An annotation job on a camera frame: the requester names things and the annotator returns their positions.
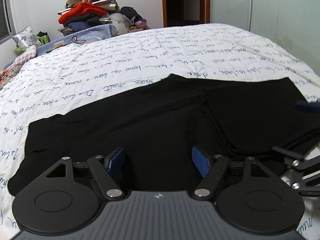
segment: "pile of clothes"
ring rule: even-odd
[[[59,23],[64,26],[59,31],[66,36],[90,27],[110,24],[113,18],[119,19],[117,10],[116,0],[67,0],[66,9],[58,12]],[[131,7],[121,8],[120,14],[128,18],[130,26],[144,28],[147,25],[147,21]]]

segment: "window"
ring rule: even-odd
[[[0,0],[0,44],[15,34],[9,0]]]

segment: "bed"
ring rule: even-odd
[[[251,82],[289,77],[307,100],[320,97],[320,79],[305,63],[266,38],[223,24],[146,30],[82,46],[71,44],[36,57],[0,91],[0,240],[19,231],[7,182],[24,158],[30,122],[66,114],[170,73]],[[319,154],[315,148],[309,158]],[[315,224],[320,222],[316,213],[320,201],[305,203],[301,223],[311,217],[311,226],[300,233],[319,239]]]

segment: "textured blue rubber pad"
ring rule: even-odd
[[[111,177],[115,176],[116,173],[121,169],[125,160],[124,148],[121,148],[110,160],[107,172]]]
[[[209,160],[196,148],[192,148],[192,161],[204,178],[210,171]]]

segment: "doorway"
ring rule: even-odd
[[[210,0],[162,0],[164,27],[210,22]]]

